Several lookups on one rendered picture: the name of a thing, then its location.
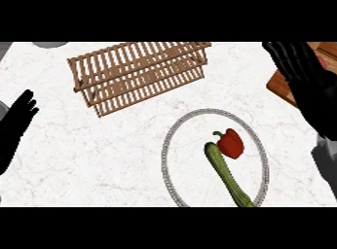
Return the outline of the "wooden tiered shelf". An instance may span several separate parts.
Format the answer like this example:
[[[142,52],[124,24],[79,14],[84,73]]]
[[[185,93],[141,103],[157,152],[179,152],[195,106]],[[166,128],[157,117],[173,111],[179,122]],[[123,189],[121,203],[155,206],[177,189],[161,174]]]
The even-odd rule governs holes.
[[[126,42],[68,59],[74,92],[99,117],[204,78],[210,42]]]

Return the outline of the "long green squash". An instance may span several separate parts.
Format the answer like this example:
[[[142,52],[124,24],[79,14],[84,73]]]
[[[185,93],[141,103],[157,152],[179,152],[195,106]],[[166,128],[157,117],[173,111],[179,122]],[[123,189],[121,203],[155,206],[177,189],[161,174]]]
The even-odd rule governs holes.
[[[239,207],[254,207],[250,196],[244,192],[234,175],[231,173],[228,163],[222,156],[220,150],[213,142],[204,144],[204,154],[210,161],[210,164],[214,168],[214,171],[222,179],[222,182],[226,186],[231,197]]]

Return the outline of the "red bell pepper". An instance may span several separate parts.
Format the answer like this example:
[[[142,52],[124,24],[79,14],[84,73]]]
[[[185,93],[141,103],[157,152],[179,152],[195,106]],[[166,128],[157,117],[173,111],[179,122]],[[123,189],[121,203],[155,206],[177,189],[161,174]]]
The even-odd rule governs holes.
[[[220,136],[217,148],[222,154],[235,160],[245,150],[244,142],[238,132],[232,128],[228,128],[225,133],[214,131],[213,134]]]

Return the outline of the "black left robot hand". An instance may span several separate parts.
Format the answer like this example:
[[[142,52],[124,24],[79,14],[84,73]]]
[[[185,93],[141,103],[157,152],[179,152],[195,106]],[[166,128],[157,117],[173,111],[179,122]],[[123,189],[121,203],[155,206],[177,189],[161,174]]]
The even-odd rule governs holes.
[[[21,138],[37,111],[33,91],[27,89],[0,120],[0,175],[9,167]]]

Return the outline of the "white oval placemat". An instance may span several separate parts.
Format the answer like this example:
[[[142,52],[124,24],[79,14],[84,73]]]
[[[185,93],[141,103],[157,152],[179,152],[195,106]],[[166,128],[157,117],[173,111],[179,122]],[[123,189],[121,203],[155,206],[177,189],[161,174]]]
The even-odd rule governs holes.
[[[223,154],[234,178],[262,206],[269,184],[269,164],[265,149],[248,124],[229,112],[198,109],[188,113],[169,129],[161,149],[161,173],[166,188],[180,207],[239,207],[204,154],[204,144],[220,139],[214,131],[232,128],[245,150],[234,160]]]

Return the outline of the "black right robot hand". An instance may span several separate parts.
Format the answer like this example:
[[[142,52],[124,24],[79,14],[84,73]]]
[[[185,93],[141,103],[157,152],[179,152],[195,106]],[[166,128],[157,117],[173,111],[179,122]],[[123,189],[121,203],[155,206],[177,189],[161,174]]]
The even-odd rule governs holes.
[[[263,42],[298,109],[318,134],[337,141],[337,74],[324,69],[306,42]]]

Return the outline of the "grey round object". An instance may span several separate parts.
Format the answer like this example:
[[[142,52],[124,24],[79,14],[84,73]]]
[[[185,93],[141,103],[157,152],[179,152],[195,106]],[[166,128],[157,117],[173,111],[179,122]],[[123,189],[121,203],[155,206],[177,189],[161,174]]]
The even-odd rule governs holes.
[[[61,46],[67,45],[68,42],[33,42],[33,44],[45,49],[59,48]]]

